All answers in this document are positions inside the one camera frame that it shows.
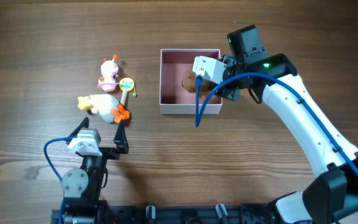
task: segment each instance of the round yellow toy head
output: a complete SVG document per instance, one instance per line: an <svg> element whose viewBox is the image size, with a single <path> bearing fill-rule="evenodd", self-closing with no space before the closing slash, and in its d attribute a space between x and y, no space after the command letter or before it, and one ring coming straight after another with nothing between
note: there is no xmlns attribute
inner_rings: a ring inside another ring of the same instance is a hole
<svg viewBox="0 0 358 224"><path fill-rule="evenodd" d="M135 88L135 82L131 78L123 78L119 82L119 88L121 90L132 91Z"/></svg>
<svg viewBox="0 0 358 224"><path fill-rule="evenodd" d="M80 110L90 110L92 109L91 100L88 97L78 97L78 108Z"/></svg>

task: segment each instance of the blue hose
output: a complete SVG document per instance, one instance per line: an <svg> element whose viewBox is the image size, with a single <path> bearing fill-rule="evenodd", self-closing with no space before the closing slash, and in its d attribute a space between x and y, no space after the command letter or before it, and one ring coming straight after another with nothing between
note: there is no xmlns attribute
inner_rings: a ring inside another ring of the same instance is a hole
<svg viewBox="0 0 358 224"><path fill-rule="evenodd" d="M290 91L292 94L295 95L295 97L298 99L298 101L305 107L305 109L309 112L309 114L311 115L311 117L316 121L316 123L318 124L318 126L321 128L321 130L323 131L323 133L327 136L327 138L330 140L330 142L334 145L335 150L337 150L339 152L339 154L342 156L342 158L346 161L346 163L349 165L349 167L352 169L352 171L355 173L355 175L358 178L358 169L357 167L354 165L354 163L349 159L349 157L342 151L341 147L339 146L339 144L335 141L334 137L331 135L331 133L327 130L327 128L325 127L325 125L323 124L323 122L321 122L321 120L317 117L317 115L314 113L314 111L310 108L310 106L307 104L307 102L302 98L301 95L299 95L299 93L297 93L292 87L290 87L289 85L287 85L286 83L268 76L266 74L263 73L257 73L257 72L245 72L245 73L241 73L238 74L236 76L233 76L231 78L228 78L227 80L224 80L223 82L221 82L220 84L218 84L215 88L212 89L212 91L208 94L208 96L206 97L203 106L201 107L201 111L200 114L196 114L196 127L198 127L200 125L201 122L201 118L203 117L203 113L204 113L204 109L205 106L207 105L208 101L211 99L211 97L222 87L224 87L225 85L227 85L230 82L233 82L235 80L238 80L240 78L247 78L247 77L257 77L257 78L262 78L264 80L270 81L272 83L277 83L281 86L283 86L284 88L286 88L288 91ZM198 85L198 83L196 82L196 91L197 89L200 89L201 85Z"/></svg>
<svg viewBox="0 0 358 224"><path fill-rule="evenodd" d="M48 152L47 152L47 148L48 148L48 145L53 143L53 142L57 142L57 141L69 141L73 138L76 138L76 136L68 136L67 138L57 138L57 139L53 139L53 140L50 140L48 141L45 146L44 146L44 155L45 155L45 158L47 158L47 161L50 165L50 168L52 168L53 172L56 174L57 178L59 178L59 181L62 182L62 177L60 176L60 174L57 172L57 170L55 169L55 166L52 164L52 162L50 161L49 159L49 156L48 156ZM62 201L62 205L60 206L60 210L59 210L59 224L62 224L63 223L63 209L65 207L65 200L63 199Z"/></svg>

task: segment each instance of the white box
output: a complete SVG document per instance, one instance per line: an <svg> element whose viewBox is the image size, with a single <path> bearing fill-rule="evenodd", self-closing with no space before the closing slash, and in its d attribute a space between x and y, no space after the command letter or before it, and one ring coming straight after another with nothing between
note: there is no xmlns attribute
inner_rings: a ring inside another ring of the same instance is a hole
<svg viewBox="0 0 358 224"><path fill-rule="evenodd" d="M196 94L187 92L181 85L183 74L193 68L196 56L220 59L219 49L161 49L160 110L162 114L195 114ZM205 96L200 98L199 109ZM218 114L223 100L216 96L205 107L204 114Z"/></svg>

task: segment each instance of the table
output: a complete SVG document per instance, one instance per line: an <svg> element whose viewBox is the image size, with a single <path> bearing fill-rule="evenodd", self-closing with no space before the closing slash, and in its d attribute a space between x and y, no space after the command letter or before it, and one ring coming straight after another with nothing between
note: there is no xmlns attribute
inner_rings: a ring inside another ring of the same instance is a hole
<svg viewBox="0 0 358 224"><path fill-rule="evenodd" d="M0 0L0 223L48 223L60 206L42 148L87 116L77 97L102 93L99 67L113 54L139 97L128 100L129 154L108 162L101 198L111 205L264 203L307 187L314 176L299 145L245 92L199 128L192 115L160 114L160 49L231 54L226 34L251 24L358 146L358 1L7 2ZM111 146L117 125L90 118L101 145ZM49 154L61 174L81 162L63 143ZM358 223L358 213L342 223Z"/></svg>

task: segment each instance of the toy handle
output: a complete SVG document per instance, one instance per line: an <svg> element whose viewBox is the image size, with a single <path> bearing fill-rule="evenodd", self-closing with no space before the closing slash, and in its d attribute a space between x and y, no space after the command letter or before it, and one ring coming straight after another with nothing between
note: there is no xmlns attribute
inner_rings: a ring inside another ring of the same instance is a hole
<svg viewBox="0 0 358 224"><path fill-rule="evenodd" d="M122 95L121 95L121 100L120 100L120 103L121 103L122 106L124 106L125 102L127 101L127 95L128 95L128 91L123 90Z"/></svg>

